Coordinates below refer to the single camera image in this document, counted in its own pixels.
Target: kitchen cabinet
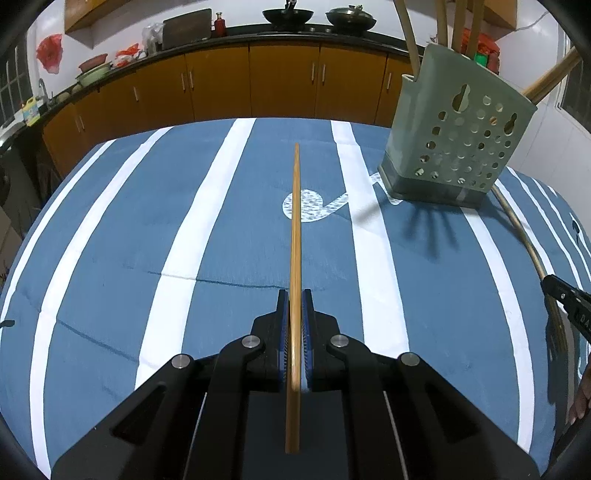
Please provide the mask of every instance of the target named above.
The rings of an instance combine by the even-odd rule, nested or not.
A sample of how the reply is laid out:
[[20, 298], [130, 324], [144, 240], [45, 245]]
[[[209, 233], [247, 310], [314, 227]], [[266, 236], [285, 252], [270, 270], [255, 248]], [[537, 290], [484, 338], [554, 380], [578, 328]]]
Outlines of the kitchen cabinet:
[[322, 46], [315, 117], [373, 124], [385, 67], [385, 53]]
[[250, 117], [248, 46], [185, 55], [196, 121]]
[[135, 74], [148, 130], [193, 121], [191, 88], [184, 55], [157, 61]]
[[135, 73], [104, 85], [100, 89], [100, 98], [113, 138], [127, 137], [148, 129], [145, 99], [139, 95]]
[[252, 115], [314, 118], [320, 45], [252, 45]]
[[382, 93], [379, 96], [378, 112], [375, 115], [374, 125], [380, 125], [381, 127], [392, 126], [402, 87], [402, 75], [404, 74], [413, 74], [410, 60], [403, 56], [390, 54], [386, 62]]
[[75, 120], [78, 122], [86, 151], [114, 137], [111, 122], [106, 116], [104, 102], [99, 92], [95, 90], [82, 97], [76, 102], [75, 108], [77, 116]]
[[99, 18], [110, 14], [129, 0], [66, 0], [64, 31], [66, 33], [90, 27]]
[[57, 171], [62, 178], [65, 177], [88, 151], [72, 103], [57, 112], [43, 127], [43, 140]]

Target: wooden stick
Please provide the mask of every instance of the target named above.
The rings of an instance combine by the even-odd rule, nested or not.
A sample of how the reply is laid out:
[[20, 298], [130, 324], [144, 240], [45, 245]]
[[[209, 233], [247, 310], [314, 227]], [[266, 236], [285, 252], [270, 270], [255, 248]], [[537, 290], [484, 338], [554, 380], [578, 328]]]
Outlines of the wooden stick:
[[466, 23], [467, 0], [456, 0], [456, 15], [453, 17], [452, 49], [462, 52], [462, 35]]
[[474, 0], [472, 8], [472, 27], [470, 29], [470, 38], [466, 47], [466, 57], [474, 60], [476, 50], [478, 49], [478, 37], [482, 28], [482, 19], [484, 18], [484, 0]]
[[522, 93], [531, 103], [537, 105], [554, 87], [556, 87], [568, 73], [581, 61], [581, 55], [576, 48], [571, 48], [554, 67], [544, 73]]
[[437, 43], [447, 47], [447, 9], [446, 0], [435, 0], [437, 9]]
[[410, 56], [410, 65], [413, 69], [413, 80], [416, 82], [421, 71], [421, 60], [418, 56], [417, 40], [414, 38], [413, 26], [410, 23], [404, 0], [394, 0], [394, 6], [400, 19], [400, 25], [402, 25], [404, 40], [407, 43], [408, 55]]
[[300, 451], [301, 393], [301, 184], [300, 146], [295, 144], [291, 189], [290, 322], [285, 412], [285, 452]]
[[[523, 224], [521, 223], [519, 218], [517, 218], [517, 214], [515, 213], [515, 211], [511, 207], [511, 205], [509, 205], [509, 202], [507, 202], [507, 199], [501, 193], [501, 191], [498, 189], [498, 187], [496, 185], [492, 186], [491, 191], [494, 194], [494, 196], [496, 197], [496, 199], [499, 200], [501, 207], [503, 208], [507, 217], [509, 217], [511, 224], [513, 225], [513, 227], [517, 231], [517, 235], [519, 236], [519, 239], [524, 244], [525, 249], [527, 250], [527, 252], [530, 255], [531, 261], [534, 263], [535, 270], [538, 273], [540, 280], [543, 280], [543, 278], [546, 276], [546, 269], [544, 268], [544, 265], [542, 264], [542, 261], [540, 260], [540, 256], [538, 254], [538, 251], [535, 249], [535, 247], [533, 246], [533, 244], [530, 241], [530, 237], [525, 232], [525, 229], [523, 228]], [[562, 324], [560, 312], [558, 311], [558, 305], [556, 303], [556, 300], [554, 300], [552, 297], [550, 297], [548, 295], [546, 295], [545, 297], [547, 300], [546, 305], [548, 307], [548, 314], [550, 315], [550, 321], [552, 322], [552, 324], [554, 326], [554, 330], [556, 331], [556, 335], [557, 335], [558, 350], [560, 352], [566, 352], [568, 350], [567, 343], [566, 343], [566, 334], [564, 332], [564, 325]]]

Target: kitchen countertop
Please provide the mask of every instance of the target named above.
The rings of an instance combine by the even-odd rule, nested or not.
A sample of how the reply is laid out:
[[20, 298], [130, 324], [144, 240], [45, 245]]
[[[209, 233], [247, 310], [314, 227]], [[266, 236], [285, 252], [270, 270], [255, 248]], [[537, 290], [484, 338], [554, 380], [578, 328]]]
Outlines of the kitchen countertop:
[[[51, 107], [41, 118], [35, 123], [34, 127], [40, 128], [49, 121], [57, 112], [64, 108], [69, 103], [75, 102], [92, 90], [100, 88], [101, 86], [116, 80], [122, 76], [130, 74], [139, 68], [145, 67], [146, 65], [189, 53], [191, 51], [201, 50], [204, 48], [222, 47], [232, 44], [244, 44], [252, 43], [255, 41], [303, 41], [303, 42], [322, 42], [322, 43], [335, 43], [339, 45], [365, 48], [367, 50], [381, 51], [384, 53], [395, 53], [402, 56], [408, 57], [408, 48], [406, 42], [400, 38], [390, 37], [375, 32], [364, 32], [360, 35], [343, 34], [334, 31], [335, 28], [331, 25], [320, 25], [320, 24], [306, 24], [303, 31], [288, 32], [288, 31], [277, 31], [273, 29], [271, 24], [253, 24], [253, 25], [241, 25], [238, 27], [229, 27], [226, 37], [211, 38], [209, 40], [200, 40], [190, 44], [186, 44], [180, 47], [171, 48], [158, 52], [155, 55], [146, 57], [145, 59], [133, 62], [125, 67], [111, 70], [105, 77], [101, 78], [97, 82], [84, 87], [82, 90], [70, 95], [67, 100], [58, 105]], [[419, 47], [419, 54], [423, 54], [424, 49]], [[69, 91], [75, 84], [71, 85], [65, 91]], [[0, 144], [0, 155], [2, 155], [19, 136], [25, 128], [19, 129], [12, 136], [5, 138]]]

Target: blue striped tablecloth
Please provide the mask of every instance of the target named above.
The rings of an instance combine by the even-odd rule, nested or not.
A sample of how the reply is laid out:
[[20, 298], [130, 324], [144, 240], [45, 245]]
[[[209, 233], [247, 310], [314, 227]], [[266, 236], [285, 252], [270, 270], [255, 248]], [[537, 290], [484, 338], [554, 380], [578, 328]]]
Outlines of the blue striped tablecloth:
[[[398, 202], [377, 166], [388, 129], [239, 119], [98, 145], [39, 215], [2, 292], [0, 409], [46, 474], [178, 352], [211, 355], [288, 287], [301, 149], [303, 286], [377, 353], [412, 350], [529, 451], [541, 471], [586, 365], [548, 353], [534, 266], [496, 199]], [[549, 273], [591, 291], [589, 239], [551, 188], [498, 185]]]

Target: red package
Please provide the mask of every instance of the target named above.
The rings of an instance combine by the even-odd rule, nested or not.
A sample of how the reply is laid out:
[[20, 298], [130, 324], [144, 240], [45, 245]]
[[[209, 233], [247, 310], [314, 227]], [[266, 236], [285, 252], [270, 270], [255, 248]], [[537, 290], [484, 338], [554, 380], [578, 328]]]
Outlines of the red package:
[[48, 73], [58, 74], [63, 52], [61, 34], [49, 35], [37, 46], [37, 60], [41, 62]]

